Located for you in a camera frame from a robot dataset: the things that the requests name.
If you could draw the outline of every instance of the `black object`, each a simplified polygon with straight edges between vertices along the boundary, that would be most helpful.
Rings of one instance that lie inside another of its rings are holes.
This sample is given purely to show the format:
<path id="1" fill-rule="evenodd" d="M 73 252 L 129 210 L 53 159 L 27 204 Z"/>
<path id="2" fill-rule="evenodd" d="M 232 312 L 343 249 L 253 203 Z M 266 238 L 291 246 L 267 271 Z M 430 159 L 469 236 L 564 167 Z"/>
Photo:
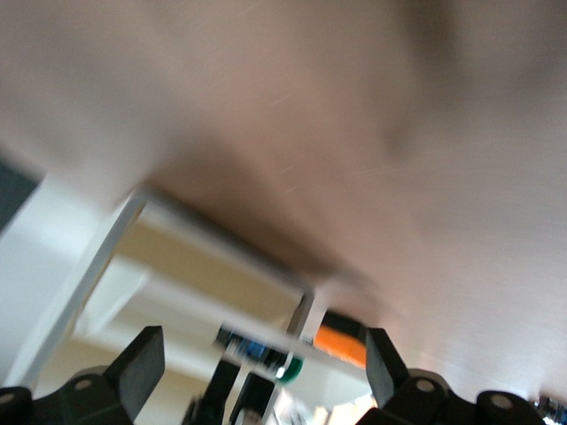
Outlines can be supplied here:
<path id="1" fill-rule="evenodd" d="M 1 389 L 0 423 L 132 425 L 164 371 L 163 330 L 147 327 L 102 375 L 75 377 L 34 401 L 28 389 Z"/>
<path id="2" fill-rule="evenodd" d="M 367 375 L 381 409 L 370 409 L 357 425 L 543 425 L 522 398 L 485 391 L 472 404 L 429 376 L 410 374 L 383 329 L 369 329 Z M 32 401 L 26 388 L 0 389 L 2 425 L 133 425 L 164 372 L 161 327 L 145 328 L 101 375 L 79 375 L 47 397 Z M 183 425 L 221 425 L 239 366 L 221 360 L 205 394 L 194 399 Z M 230 416 L 265 416 L 275 385 L 250 373 Z M 563 414 L 564 406 L 540 401 L 543 411 Z"/>
<path id="3" fill-rule="evenodd" d="M 237 403 L 230 415 L 230 423 L 234 424 L 241 411 L 250 410 L 263 417 L 276 386 L 270 380 L 250 373 L 240 391 Z"/>
<path id="4" fill-rule="evenodd" d="M 203 397 L 191 400 L 182 425 L 221 425 L 224 406 L 239 371 L 240 366 L 219 361 Z"/>
<path id="5" fill-rule="evenodd" d="M 410 376 L 385 330 L 369 329 L 367 376 L 381 409 L 370 409 L 357 425 L 543 425 L 522 398 L 485 391 L 474 405 L 429 377 Z"/>
<path id="6" fill-rule="evenodd" d="M 366 376 L 379 406 L 385 405 L 409 378 L 409 372 L 386 331 L 368 329 L 366 336 Z"/>
<path id="7" fill-rule="evenodd" d="M 0 232 L 37 186 L 0 160 Z"/>

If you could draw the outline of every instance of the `blurry surface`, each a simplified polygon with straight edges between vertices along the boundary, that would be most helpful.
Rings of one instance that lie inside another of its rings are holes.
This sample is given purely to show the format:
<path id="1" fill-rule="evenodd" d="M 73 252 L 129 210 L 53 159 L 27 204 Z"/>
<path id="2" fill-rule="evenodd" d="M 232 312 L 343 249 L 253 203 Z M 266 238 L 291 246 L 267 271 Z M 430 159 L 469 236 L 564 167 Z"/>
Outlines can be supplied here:
<path id="1" fill-rule="evenodd" d="M 184 282 L 207 297 L 281 330 L 287 329 L 303 295 L 299 290 L 278 286 L 252 269 L 214 255 L 199 246 L 198 241 L 143 221 L 126 232 L 115 254 Z"/>
<path id="2" fill-rule="evenodd" d="M 88 199 L 47 177 L 4 228 L 0 235 L 2 386 L 29 385 L 34 380 L 28 373 L 42 357 L 46 339 L 84 273 L 81 263 L 90 263 L 89 248 L 97 243 L 104 217 Z"/>
<path id="3" fill-rule="evenodd" d="M 351 405 L 360 397 L 369 398 L 370 387 L 362 370 L 298 342 L 296 337 L 286 335 L 284 329 L 239 310 L 237 305 L 224 304 L 224 299 L 191 289 L 185 282 L 174 282 L 147 265 L 143 273 L 141 269 L 140 263 L 131 259 L 113 258 L 78 318 L 73 335 L 43 369 L 35 398 L 57 390 L 84 368 L 111 363 L 149 323 L 159 323 L 164 329 L 167 372 L 136 423 L 181 420 L 190 399 L 198 397 L 207 386 L 224 352 L 214 343 L 221 326 L 234 329 L 258 344 L 268 344 L 285 353 L 296 352 L 305 359 L 299 378 L 286 387 L 284 410 L 300 406 L 306 423 L 312 423 L 317 409 L 326 408 L 331 412 L 334 406 Z M 108 286 L 111 283 L 114 283 L 114 292 L 112 285 Z M 134 290 L 130 288 L 131 283 L 136 285 Z M 120 285 L 127 287 L 126 300 Z M 108 300 L 112 293 L 119 299 L 118 303 Z M 177 303 L 172 301 L 172 294 Z M 110 306 L 106 310 L 102 308 L 105 300 Z M 96 314 L 97 309 L 101 309 L 102 317 Z M 248 372 L 253 370 L 273 380 L 276 370 L 268 370 L 241 356 L 228 355 L 231 361 L 242 363 L 227 404 L 227 412 L 230 412 Z"/>
<path id="4" fill-rule="evenodd" d="M 0 153 L 148 181 L 459 395 L 567 396 L 565 2 L 0 4 Z"/>

